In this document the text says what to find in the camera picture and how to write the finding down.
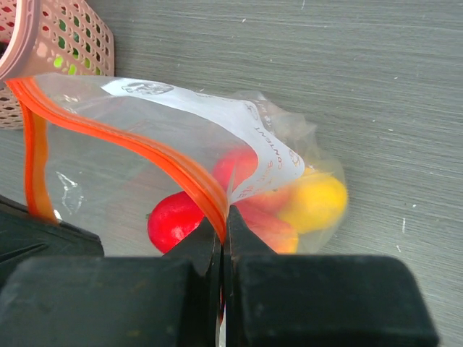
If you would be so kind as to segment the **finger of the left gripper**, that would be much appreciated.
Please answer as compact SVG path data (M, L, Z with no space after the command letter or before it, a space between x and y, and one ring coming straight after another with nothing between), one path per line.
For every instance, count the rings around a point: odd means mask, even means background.
M1 197L1 274L37 256L103 256L99 236L68 223L54 225L29 214L14 200Z

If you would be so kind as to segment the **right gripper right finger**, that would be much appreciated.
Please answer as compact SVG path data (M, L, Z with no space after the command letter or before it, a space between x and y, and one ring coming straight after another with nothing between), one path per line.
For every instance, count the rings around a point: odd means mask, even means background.
M437 346L417 281L394 257L279 255L232 207L224 291L228 346Z

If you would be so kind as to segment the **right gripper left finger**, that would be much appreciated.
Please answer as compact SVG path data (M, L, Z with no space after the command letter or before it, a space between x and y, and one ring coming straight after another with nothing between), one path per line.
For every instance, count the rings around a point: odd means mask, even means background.
M220 264L207 220L162 257L30 257L1 274L1 344L217 346Z

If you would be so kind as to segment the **red yellow toy mango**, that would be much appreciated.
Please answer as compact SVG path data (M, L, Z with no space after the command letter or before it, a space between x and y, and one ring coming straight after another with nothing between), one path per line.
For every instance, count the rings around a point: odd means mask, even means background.
M250 203L236 204L247 227L279 254L294 254L299 237L288 223ZM185 193L178 192L160 201L148 217L147 230L152 244L163 254L185 239L201 223L205 215Z

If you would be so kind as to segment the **yellow toy pear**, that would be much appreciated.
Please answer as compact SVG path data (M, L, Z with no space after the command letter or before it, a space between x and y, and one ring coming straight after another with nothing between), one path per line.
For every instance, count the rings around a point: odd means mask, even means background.
M348 203L345 184L329 173L306 168L290 186L288 203L278 217L298 233L326 230L343 217Z

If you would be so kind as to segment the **clear zip top bag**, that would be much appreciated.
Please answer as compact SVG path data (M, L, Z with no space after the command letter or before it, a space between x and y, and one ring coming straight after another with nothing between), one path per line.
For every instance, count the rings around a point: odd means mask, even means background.
M11 79L7 86L24 122L25 202L39 220L83 228L96 220L104 231L129 234L143 249L158 251L148 217L178 192L224 240L231 207L272 189L290 192L306 168L347 187L340 162L318 146L316 125L258 91L210 95L150 80L57 73ZM236 149L252 149L258 165L235 190L232 173L225 190L213 169ZM348 204L349 194L335 226L297 232L296 252L325 245Z

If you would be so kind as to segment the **red toy apple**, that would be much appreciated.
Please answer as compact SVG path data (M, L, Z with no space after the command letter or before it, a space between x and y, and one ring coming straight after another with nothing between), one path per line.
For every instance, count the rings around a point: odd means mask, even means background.
M227 190L234 173L232 189L235 190L254 173L257 165L258 157L252 149L231 150L216 163L212 175ZM289 195L289 189L282 187L248 197L237 204L249 205L266 213L277 213L288 202Z

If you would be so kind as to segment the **pink plastic basket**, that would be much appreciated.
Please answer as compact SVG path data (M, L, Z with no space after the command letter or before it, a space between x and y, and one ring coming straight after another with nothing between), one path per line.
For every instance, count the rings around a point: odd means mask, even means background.
M1 2L1 128L17 130L23 126L20 105L6 81L21 76L57 72L56 56L71 60L67 48L59 47L56 23L58 6L76 4L91 34L89 75L114 75L114 37L109 27L86 1L9 0Z

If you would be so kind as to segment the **light green toy apple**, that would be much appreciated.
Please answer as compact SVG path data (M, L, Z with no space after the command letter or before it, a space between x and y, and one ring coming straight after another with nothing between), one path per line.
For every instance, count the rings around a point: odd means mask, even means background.
M67 75L87 75L91 73L90 60L84 58L83 60L71 60L64 58L63 56L56 56L53 59L53 66L56 70Z

